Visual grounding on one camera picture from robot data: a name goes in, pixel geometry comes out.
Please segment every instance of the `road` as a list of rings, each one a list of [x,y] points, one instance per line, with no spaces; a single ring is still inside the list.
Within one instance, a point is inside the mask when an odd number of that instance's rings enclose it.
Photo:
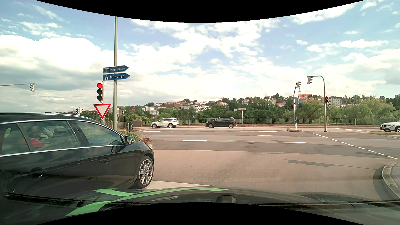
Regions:
[[[400,162],[400,136],[376,129],[148,128],[155,175],[148,189],[195,185],[332,192],[380,200],[372,176]]]

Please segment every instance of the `car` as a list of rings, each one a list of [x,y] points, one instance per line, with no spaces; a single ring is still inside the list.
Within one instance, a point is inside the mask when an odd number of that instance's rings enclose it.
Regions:
[[[177,126],[179,126],[179,121],[176,118],[163,118],[160,119],[159,121],[151,123],[152,128],[160,128],[160,127],[175,128]]]
[[[389,123],[382,123],[380,129],[385,132],[400,132],[400,121],[397,122],[389,122]]]
[[[104,188],[143,189],[154,152],[93,119],[0,113],[0,184],[6,195],[67,197]]]
[[[233,117],[219,117],[213,121],[206,122],[206,127],[229,127],[234,128],[236,126],[236,120]]]

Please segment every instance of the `traffic light pole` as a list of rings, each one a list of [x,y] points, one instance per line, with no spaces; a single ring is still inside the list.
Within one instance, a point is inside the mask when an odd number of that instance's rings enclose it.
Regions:
[[[115,17],[115,31],[114,31],[114,66],[117,66],[117,28],[118,17]],[[113,127],[117,130],[117,80],[114,80],[114,110],[113,110]]]

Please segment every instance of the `railing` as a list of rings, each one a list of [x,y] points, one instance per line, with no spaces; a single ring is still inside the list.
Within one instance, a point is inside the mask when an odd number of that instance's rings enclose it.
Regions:
[[[180,125],[203,125],[213,119],[180,119]],[[235,118],[238,124],[294,124],[293,118]],[[142,121],[142,126],[150,126],[158,120]],[[381,125],[382,123],[396,122],[399,119],[366,119],[366,118],[327,118],[330,125]],[[322,125],[324,118],[297,118],[297,124]]]

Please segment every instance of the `curb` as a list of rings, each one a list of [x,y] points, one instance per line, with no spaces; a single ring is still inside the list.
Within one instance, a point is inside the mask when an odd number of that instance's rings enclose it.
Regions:
[[[386,185],[389,187],[389,189],[398,197],[400,198],[400,188],[394,182],[393,177],[392,177],[392,169],[397,163],[389,163],[386,166],[383,167],[382,169],[382,178],[385,181]]]

